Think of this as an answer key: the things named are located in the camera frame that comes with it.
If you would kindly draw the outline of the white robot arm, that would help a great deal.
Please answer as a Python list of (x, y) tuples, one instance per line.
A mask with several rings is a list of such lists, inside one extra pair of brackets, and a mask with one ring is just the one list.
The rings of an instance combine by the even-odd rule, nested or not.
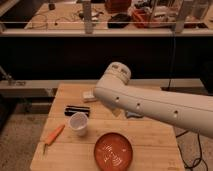
[(120, 108), (213, 138), (213, 97), (137, 88), (129, 85), (131, 70), (112, 62), (93, 89), (110, 108)]

